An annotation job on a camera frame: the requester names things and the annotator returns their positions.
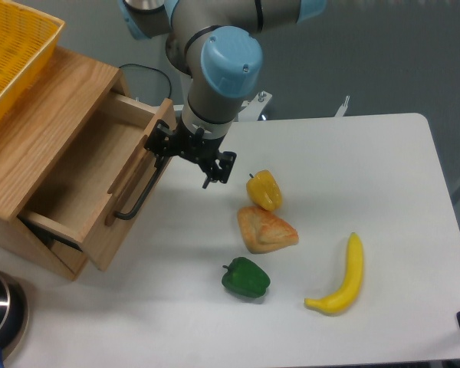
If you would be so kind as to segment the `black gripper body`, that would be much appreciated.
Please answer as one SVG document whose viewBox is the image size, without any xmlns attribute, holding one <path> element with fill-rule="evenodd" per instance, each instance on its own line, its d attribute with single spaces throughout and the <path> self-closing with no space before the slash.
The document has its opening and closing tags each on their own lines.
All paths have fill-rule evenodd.
<svg viewBox="0 0 460 368">
<path fill-rule="evenodd" d="M 191 133 L 186 126 L 177 126 L 171 137 L 171 148 L 176 155 L 197 164 L 215 161 L 221 143 L 221 138 L 206 139 L 202 128 Z"/>
</svg>

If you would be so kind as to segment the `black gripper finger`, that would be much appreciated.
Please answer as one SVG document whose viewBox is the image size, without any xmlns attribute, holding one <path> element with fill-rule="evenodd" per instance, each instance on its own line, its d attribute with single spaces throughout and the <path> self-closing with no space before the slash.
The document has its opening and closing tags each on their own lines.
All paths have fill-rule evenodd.
<svg viewBox="0 0 460 368">
<path fill-rule="evenodd" d="M 176 155 L 176 133 L 165 120 L 158 119 L 144 143 L 145 150 L 155 157 L 156 168 L 161 168 L 169 157 Z"/>
<path fill-rule="evenodd" d="M 201 162 L 201 170 L 206 174 L 202 185 L 206 189 L 210 183 L 226 184 L 235 164 L 237 154 L 232 151 L 215 152 L 212 157 Z"/>
</svg>

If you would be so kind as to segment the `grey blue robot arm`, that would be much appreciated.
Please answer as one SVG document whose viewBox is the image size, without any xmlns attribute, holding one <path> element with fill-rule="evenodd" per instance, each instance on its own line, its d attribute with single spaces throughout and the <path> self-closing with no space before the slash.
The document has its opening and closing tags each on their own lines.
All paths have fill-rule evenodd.
<svg viewBox="0 0 460 368">
<path fill-rule="evenodd" d="M 236 155 L 221 152 L 243 100 L 252 92 L 263 64 L 255 39 L 268 29 L 299 24 L 320 15 L 325 1 L 120 1 L 135 39 L 171 34 L 192 83 L 172 129 L 159 120 L 146 149 L 163 166 L 180 156 L 205 173 L 205 184 L 226 183 Z"/>
</svg>

